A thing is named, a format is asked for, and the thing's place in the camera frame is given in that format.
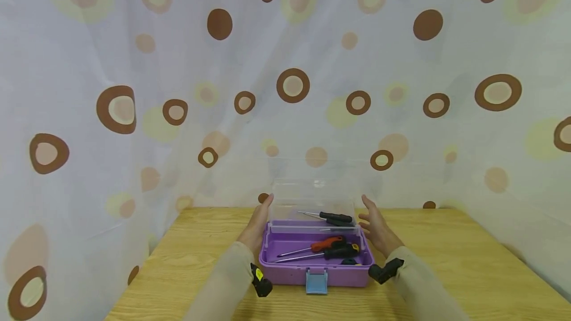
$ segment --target orange screwdriver handle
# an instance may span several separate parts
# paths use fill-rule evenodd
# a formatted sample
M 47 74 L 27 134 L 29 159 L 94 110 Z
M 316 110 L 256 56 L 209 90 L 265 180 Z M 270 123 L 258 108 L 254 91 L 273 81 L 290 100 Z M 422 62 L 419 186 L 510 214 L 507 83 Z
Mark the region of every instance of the orange screwdriver handle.
M 311 245 L 311 251 L 313 253 L 319 253 L 324 249 L 332 248 L 334 243 L 335 245 L 344 244 L 345 237 L 343 237 L 342 235 L 338 235 L 337 237 L 330 237 L 324 241 L 313 243 Z

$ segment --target beige sleeve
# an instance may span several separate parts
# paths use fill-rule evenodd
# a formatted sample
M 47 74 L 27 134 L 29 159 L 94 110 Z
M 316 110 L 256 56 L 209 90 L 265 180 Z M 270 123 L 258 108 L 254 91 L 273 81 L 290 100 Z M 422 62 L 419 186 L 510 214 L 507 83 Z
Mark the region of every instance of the beige sleeve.
M 432 270 L 407 247 L 395 249 L 387 261 L 404 261 L 394 278 L 399 294 L 416 321 L 466 321 L 467 315 Z
M 234 242 L 194 298 L 184 321 L 229 321 L 252 283 L 252 252 Z

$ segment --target toolbox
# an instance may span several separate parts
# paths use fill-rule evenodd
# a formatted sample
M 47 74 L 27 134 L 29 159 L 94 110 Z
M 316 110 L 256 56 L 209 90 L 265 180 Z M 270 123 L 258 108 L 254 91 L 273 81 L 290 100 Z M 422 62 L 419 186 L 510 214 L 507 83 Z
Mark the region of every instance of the toolbox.
M 346 181 L 327 179 L 276 179 L 272 190 L 274 201 L 270 205 L 259 256 L 265 277 L 273 284 L 305 285 L 308 294 L 327 294 L 328 286 L 367 286 L 368 269 L 375 260 L 354 216 L 360 191 Z M 335 221 L 318 217 L 321 212 L 345 215 L 345 221 L 350 216 L 352 222 L 331 224 Z M 341 236 L 349 249 L 358 250 L 357 255 L 327 259 L 307 250 L 278 257 Z M 305 256 L 312 257 L 278 262 Z

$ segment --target table surface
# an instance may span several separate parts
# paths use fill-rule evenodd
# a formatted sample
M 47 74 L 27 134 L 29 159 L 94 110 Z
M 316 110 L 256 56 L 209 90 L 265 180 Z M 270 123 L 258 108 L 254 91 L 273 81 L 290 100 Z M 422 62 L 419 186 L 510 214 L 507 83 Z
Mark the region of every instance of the table surface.
M 471 320 L 571 320 L 571 305 L 464 213 L 453 209 L 382 212 Z M 106 321 L 180 320 L 251 213 L 248 208 L 182 212 Z M 375 260 L 384 263 L 378 253 Z M 328 306 L 331 311 L 320 311 Z M 365 288 L 330 287 L 326 296 L 305 295 L 303 286 L 277 285 L 267 298 L 258 298 L 251 287 L 233 320 L 402 321 L 412 317 L 392 281 L 381 286 L 371 280 Z

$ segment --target toolbox latch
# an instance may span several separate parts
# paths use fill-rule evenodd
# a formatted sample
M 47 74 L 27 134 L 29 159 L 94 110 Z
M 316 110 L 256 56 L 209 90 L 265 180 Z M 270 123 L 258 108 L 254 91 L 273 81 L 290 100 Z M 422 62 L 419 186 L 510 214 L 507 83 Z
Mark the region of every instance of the toolbox latch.
M 327 295 L 327 270 L 305 271 L 305 294 Z

